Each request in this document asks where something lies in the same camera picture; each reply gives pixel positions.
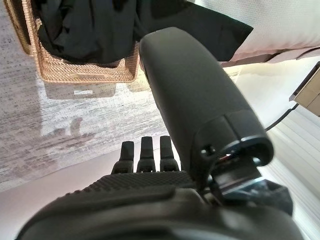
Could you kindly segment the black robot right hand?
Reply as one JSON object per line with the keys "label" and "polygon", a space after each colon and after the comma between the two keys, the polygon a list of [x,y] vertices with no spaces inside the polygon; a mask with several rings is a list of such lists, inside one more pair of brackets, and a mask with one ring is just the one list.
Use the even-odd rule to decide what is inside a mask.
{"label": "black robot right hand", "polygon": [[151,141],[124,142],[111,174],[38,211],[19,240],[301,240],[289,190],[262,177],[274,147],[213,55],[169,27],[139,44],[168,130],[160,170]]}

